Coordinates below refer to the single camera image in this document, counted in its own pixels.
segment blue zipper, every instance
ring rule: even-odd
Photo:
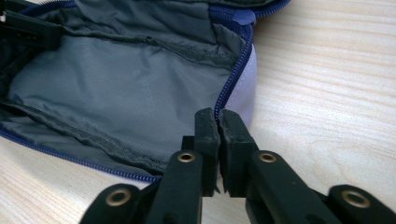
[[[25,147],[29,147],[31,149],[34,149],[36,151],[54,156],[54,157],[58,157],[60,159],[64,159],[66,161],[71,161],[83,166],[87,166],[90,167],[92,169],[98,170],[98,171],[102,171],[111,175],[116,175],[119,177],[123,177],[126,179],[131,179],[131,180],[135,180],[135,181],[139,181],[142,183],[147,183],[147,184],[151,184],[157,180],[159,180],[159,177],[154,177],[154,176],[145,176],[145,175],[136,175],[136,174],[131,174],[131,173],[127,173],[127,172],[123,172],[123,171],[119,171],[119,170],[115,170],[115,169],[111,169],[102,165],[98,165],[95,163],[91,163],[88,161],[84,161],[84,160],[79,160],[58,152],[55,152],[53,149],[48,148],[48,147],[40,147],[40,146],[36,146],[35,144],[32,144],[30,142],[28,142],[27,140],[18,137],[15,133],[12,133],[4,128],[0,128],[0,135],[2,137],[5,137],[8,140],[11,140],[12,142],[18,143],[22,146]]]
[[[210,7],[210,15],[214,22],[220,23],[228,27],[229,29],[235,31],[240,34],[246,41],[246,45],[244,46],[241,57],[236,62],[231,75],[227,79],[226,84],[224,85],[221,93],[219,95],[218,100],[215,105],[215,119],[219,120],[219,112],[222,108],[224,108],[229,100],[233,88],[238,82],[239,78],[242,75],[242,72],[248,63],[248,59],[250,58],[252,51],[252,43],[253,43],[253,28],[252,25],[256,22],[256,18],[265,17],[271,15],[282,7],[288,4],[290,0],[280,0],[275,1],[264,8],[256,8],[256,9],[238,9],[238,8],[227,8],[221,6],[212,6]],[[246,19],[240,21],[238,15],[243,11],[244,16],[248,16],[251,18],[250,22],[247,22]]]
[[[262,17],[270,15],[283,6],[285,6],[290,0],[280,0],[277,1],[275,4],[270,4],[268,7],[262,9],[254,9],[250,10],[254,13],[254,19],[256,17]],[[76,3],[74,0],[50,0],[39,5],[35,5],[32,7],[27,7],[22,10],[20,13],[26,16],[37,17],[43,15],[45,13],[51,12],[52,10],[56,10],[59,8],[69,8],[69,7],[76,7]],[[227,8],[227,7],[219,7],[219,6],[211,6],[209,9],[210,16],[214,23],[220,23],[224,26],[228,27],[229,29],[233,30],[234,32],[240,34],[242,38],[245,39],[246,44],[242,50],[241,57],[236,62],[233,71],[231,72],[229,78],[227,79],[219,98],[215,105],[215,118],[219,118],[219,112],[222,108],[224,108],[225,104],[227,103],[228,99],[230,98],[231,92],[236,85],[236,82],[242,75],[242,72],[248,63],[248,59],[250,58],[250,54],[252,51],[252,42],[253,42],[253,26],[252,22],[248,22],[247,24],[241,25],[241,21],[235,17],[235,15],[240,12],[241,9],[234,9],[234,8]],[[144,175],[136,175],[128,172],[119,171],[116,169],[111,169],[102,165],[98,165],[89,161],[84,161],[80,159],[76,159],[74,157],[64,155],[62,153],[54,151],[52,148],[49,147],[41,147],[37,146],[29,141],[19,137],[17,134],[12,133],[4,128],[0,127],[0,135],[9,139],[15,143],[23,145],[25,147],[29,147],[31,149],[46,153],[48,155],[58,157],[64,159],[66,161],[71,161],[86,167],[90,167],[92,169],[105,172],[111,175],[116,175],[119,177],[131,179],[134,181],[139,181],[147,184],[151,184],[158,179],[159,177],[154,176],[144,176]]]
[[[69,7],[77,7],[76,2],[74,0],[49,0],[27,7],[21,10],[20,13],[30,17],[37,17],[56,9]]]

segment screw hole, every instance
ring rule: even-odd
[[[110,206],[120,206],[131,199],[131,192],[128,189],[115,189],[106,197],[106,203]]]
[[[347,203],[355,207],[370,207],[370,201],[366,197],[364,197],[364,195],[360,194],[357,191],[347,189],[341,192],[341,196]]]
[[[195,160],[195,156],[191,153],[182,153],[178,155],[178,160],[181,162],[191,162]]]
[[[259,156],[259,159],[264,162],[274,162],[276,161],[276,157],[270,153],[262,153]]]

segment gray fabric lining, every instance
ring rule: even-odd
[[[182,136],[193,135],[194,113],[215,105],[245,42],[211,24],[207,4],[77,3],[46,15],[68,35],[10,84],[6,105],[32,119],[1,124],[76,158],[162,172]]]
[[[182,3],[210,3],[221,4],[233,7],[263,7],[275,0],[131,0],[131,1],[148,1],[148,2],[182,2]]]

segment bag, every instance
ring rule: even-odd
[[[253,24],[289,0],[7,1],[0,134],[113,175],[152,182],[194,113],[249,124]]]

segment wooden table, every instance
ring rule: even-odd
[[[294,0],[255,44],[259,147],[313,189],[354,185],[396,210],[396,2]],[[132,183],[6,139],[0,156],[0,223],[78,223],[102,189]],[[203,223],[248,223],[244,201],[204,199]]]

